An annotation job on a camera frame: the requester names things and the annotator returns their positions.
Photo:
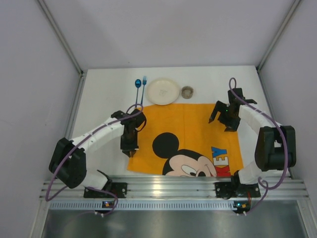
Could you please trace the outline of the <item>blue metallic spoon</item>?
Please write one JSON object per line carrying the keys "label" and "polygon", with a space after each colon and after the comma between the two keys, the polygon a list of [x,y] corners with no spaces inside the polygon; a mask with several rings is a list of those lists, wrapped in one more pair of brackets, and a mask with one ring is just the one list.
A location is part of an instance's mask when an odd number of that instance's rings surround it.
{"label": "blue metallic spoon", "polygon": [[138,104],[138,95],[139,95],[139,89],[141,86],[142,86],[142,81],[140,79],[136,79],[135,80],[135,87],[137,88],[137,92],[136,92],[135,104]]}

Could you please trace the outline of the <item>speckled ceramic cup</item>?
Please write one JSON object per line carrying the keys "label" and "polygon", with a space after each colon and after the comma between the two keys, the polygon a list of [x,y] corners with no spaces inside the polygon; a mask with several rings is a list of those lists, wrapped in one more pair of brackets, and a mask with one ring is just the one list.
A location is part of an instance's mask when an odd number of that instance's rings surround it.
{"label": "speckled ceramic cup", "polygon": [[191,86],[184,86],[181,88],[181,96],[184,99],[191,99],[194,94],[194,89]]}

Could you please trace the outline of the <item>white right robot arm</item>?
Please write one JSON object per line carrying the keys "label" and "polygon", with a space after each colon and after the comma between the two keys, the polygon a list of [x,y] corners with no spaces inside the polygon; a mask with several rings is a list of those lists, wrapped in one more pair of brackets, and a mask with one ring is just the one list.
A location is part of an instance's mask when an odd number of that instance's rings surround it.
{"label": "white right robot arm", "polygon": [[[277,123],[265,112],[256,108],[256,101],[246,99],[242,88],[229,89],[228,100],[228,104],[216,102],[209,121],[213,122],[217,119],[225,126],[226,132],[236,132],[240,121],[243,120],[258,138],[254,160],[231,176],[229,194],[225,198],[246,197],[249,193],[259,197],[257,189],[260,186],[266,190],[278,188],[284,181],[288,168],[295,166],[295,129]],[[266,185],[265,180],[261,178],[262,173],[270,170],[282,171],[279,181],[273,186]]]}

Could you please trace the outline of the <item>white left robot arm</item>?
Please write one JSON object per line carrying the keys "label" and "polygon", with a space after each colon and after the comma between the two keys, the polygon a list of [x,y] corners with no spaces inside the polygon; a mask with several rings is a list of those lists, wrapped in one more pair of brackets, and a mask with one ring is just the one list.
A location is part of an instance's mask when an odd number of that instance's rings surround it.
{"label": "white left robot arm", "polygon": [[88,168],[89,154],[115,138],[120,138],[120,150],[129,158],[138,146],[138,128],[146,123],[146,116],[139,109],[131,113],[114,112],[106,121],[76,138],[60,139],[49,165],[50,172],[68,188],[78,186],[106,190],[111,184],[108,175]]}

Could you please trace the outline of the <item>blue metallic fork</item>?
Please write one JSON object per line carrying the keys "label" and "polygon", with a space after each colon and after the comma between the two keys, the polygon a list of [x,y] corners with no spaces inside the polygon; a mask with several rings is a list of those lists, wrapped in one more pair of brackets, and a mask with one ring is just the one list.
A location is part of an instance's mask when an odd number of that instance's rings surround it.
{"label": "blue metallic fork", "polygon": [[147,84],[147,76],[143,76],[143,79],[142,79],[142,96],[141,96],[141,101],[140,101],[141,105],[143,104],[143,100],[144,100],[144,92],[145,92],[146,84]]}

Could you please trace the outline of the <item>cream ceramic plate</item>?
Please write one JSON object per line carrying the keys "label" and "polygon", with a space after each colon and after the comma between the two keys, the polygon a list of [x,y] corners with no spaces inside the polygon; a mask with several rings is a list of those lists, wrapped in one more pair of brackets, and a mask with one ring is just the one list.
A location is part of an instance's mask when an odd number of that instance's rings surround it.
{"label": "cream ceramic plate", "polygon": [[177,100],[180,94],[180,86],[169,78],[157,78],[152,80],[146,89],[146,97],[155,105],[169,105]]}

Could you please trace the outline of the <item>orange Mickey Mouse placemat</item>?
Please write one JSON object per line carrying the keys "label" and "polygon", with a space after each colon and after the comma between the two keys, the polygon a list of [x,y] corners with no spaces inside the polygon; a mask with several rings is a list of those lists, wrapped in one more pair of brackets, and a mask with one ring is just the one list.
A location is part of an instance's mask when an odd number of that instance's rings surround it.
{"label": "orange Mickey Mouse placemat", "polygon": [[214,104],[146,106],[132,172],[178,177],[230,177],[243,168],[238,134],[209,121]]}

